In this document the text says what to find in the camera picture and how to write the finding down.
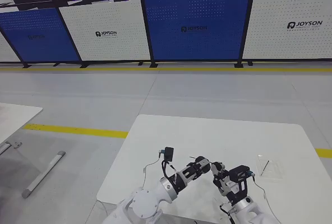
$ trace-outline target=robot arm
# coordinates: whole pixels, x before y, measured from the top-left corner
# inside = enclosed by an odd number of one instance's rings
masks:
[[[232,209],[226,213],[234,224],[232,213],[236,214],[236,218],[240,224],[278,224],[275,217],[264,213],[256,202],[247,195],[247,178],[255,178],[255,174],[250,171],[248,166],[238,166],[227,171],[221,162],[213,162],[212,173],[214,175],[213,183],[218,187],[222,196],[227,197],[231,203]],[[255,217],[249,218],[248,214],[254,212]]]
[[[165,169],[166,164],[171,160],[172,156],[171,158],[165,156],[165,160],[162,162],[165,177],[161,178],[156,188],[152,190],[136,189],[127,199],[117,205],[103,224],[133,224],[128,215],[128,208],[131,204],[137,217],[146,220],[147,224],[154,224],[162,215],[162,210],[159,209],[160,202],[166,201],[171,204],[191,180],[196,180],[211,169],[210,162],[199,156],[195,162],[189,163],[183,170],[168,177]]]

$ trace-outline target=blue panel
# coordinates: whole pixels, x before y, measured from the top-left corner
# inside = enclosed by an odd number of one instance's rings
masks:
[[[155,60],[237,59],[248,0],[145,0]]]
[[[0,13],[0,26],[26,62],[78,60],[55,8]]]

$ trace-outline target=black metal frame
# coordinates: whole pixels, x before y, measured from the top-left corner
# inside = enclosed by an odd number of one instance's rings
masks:
[[[332,62],[332,58],[303,58],[303,59],[243,59],[248,66],[253,66],[253,62]]]
[[[237,64],[234,64],[235,68],[243,68],[243,64],[242,64],[243,59],[242,58],[243,58],[243,52],[245,50],[245,45],[246,45],[248,25],[250,24],[252,5],[253,5],[253,0],[248,0],[247,10],[246,10],[245,24],[243,26],[241,48],[239,50],[239,57],[238,57]]]
[[[92,2],[98,1],[98,0],[83,0],[81,2],[74,3],[70,6],[81,6],[81,5],[87,5],[92,4]],[[23,68],[29,68],[30,64],[47,64],[47,63],[54,63],[54,67],[61,64],[61,63],[67,63],[67,64],[80,64],[80,68],[86,68],[87,66],[91,64],[112,64],[112,63],[130,63],[130,62],[138,62],[139,66],[143,65],[144,62],[151,62],[150,68],[156,68],[158,66],[157,62],[237,62],[234,64],[235,68],[243,68],[242,62],[247,62],[248,66],[253,66],[253,62],[326,62],[331,61],[332,58],[320,58],[320,59],[245,59],[243,58],[243,53],[245,50],[246,45],[246,39],[247,39],[247,32],[248,32],[248,26],[250,23],[251,18],[251,11],[252,11],[252,5],[253,0],[248,0],[247,5],[247,11],[246,11],[246,18],[245,18],[245,24],[243,27],[243,33],[242,33],[242,40],[241,40],[241,47],[239,51],[239,56],[236,59],[165,59],[165,60],[155,60],[154,53],[153,53],[153,47],[151,42],[151,36],[150,36],[150,30],[149,30],[149,22],[147,20],[147,10],[146,10],[146,4],[145,0],[141,1],[141,8],[142,8],[142,15],[144,18],[145,23],[145,30],[146,30],[146,37],[147,37],[147,43],[149,46],[149,53],[150,53],[150,60],[82,60],[79,51],[76,48],[75,42],[70,34],[70,31],[65,23],[65,20],[60,12],[60,2],[57,0],[50,0],[50,1],[42,1],[42,2],[33,2],[33,3],[20,3],[20,4],[13,4],[13,5],[6,5],[6,6],[0,6],[0,8],[7,8],[7,7],[17,7],[17,6],[24,6],[24,5],[30,5],[33,7],[40,7],[43,4],[50,4],[52,3],[54,5],[54,8],[57,10],[57,13],[64,25],[64,28],[67,32],[67,35],[70,39],[70,42],[74,48],[74,51],[77,54],[78,61],[47,61],[47,62],[26,62],[21,58],[21,55],[17,52],[16,48],[13,46],[9,38],[6,36],[5,32],[0,26],[0,32],[5,38],[5,40],[9,43],[12,50],[17,55],[20,62],[0,62],[0,64],[23,64]]]
[[[157,68],[158,64],[156,64],[156,61],[154,58],[153,45],[151,43],[151,35],[150,35],[150,29],[149,29],[149,21],[147,20],[147,11],[146,11],[145,0],[141,0],[141,8],[142,8],[142,16],[144,17],[147,44],[149,46],[149,52],[150,52],[150,60],[151,60],[150,68]]]

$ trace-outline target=white desk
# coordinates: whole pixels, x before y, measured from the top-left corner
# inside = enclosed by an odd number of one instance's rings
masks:
[[[246,165],[265,188],[273,211],[282,224],[332,223],[332,182],[303,128],[295,124],[243,122],[171,116],[139,115],[101,186],[97,199],[117,204],[142,186],[146,164],[157,159],[158,150],[174,147],[172,164],[177,170],[204,156],[220,161],[226,169]],[[258,155],[278,160],[282,178],[259,177]],[[145,188],[163,177],[161,161],[147,168]],[[162,203],[164,213],[212,223],[227,223],[219,210],[222,197],[209,172],[180,192],[172,203]],[[248,194],[270,213],[262,191],[252,179]]]
[[[0,154],[2,154],[9,147],[17,149],[21,143],[17,142],[13,135],[17,130],[22,128],[27,122],[37,116],[43,108],[33,106],[22,106],[15,104],[0,103]],[[49,164],[47,170],[41,173],[22,194],[27,198],[35,187],[42,181],[46,174],[53,168],[53,166],[60,160],[65,152],[59,152],[58,155]]]

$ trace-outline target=concrete floor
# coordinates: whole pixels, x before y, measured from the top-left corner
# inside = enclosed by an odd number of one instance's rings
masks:
[[[332,68],[332,63],[255,67]],[[303,126],[315,148],[332,149],[332,73],[0,71],[0,102],[43,107],[32,121],[36,124],[122,131],[129,131],[139,114],[294,123]],[[106,214],[96,194],[123,139],[33,130],[19,135],[27,160],[13,150],[0,157],[0,223],[101,223]],[[23,188],[60,150],[67,156],[27,200],[22,199]],[[321,161],[332,178],[332,159]],[[168,216],[162,222],[194,223]]]

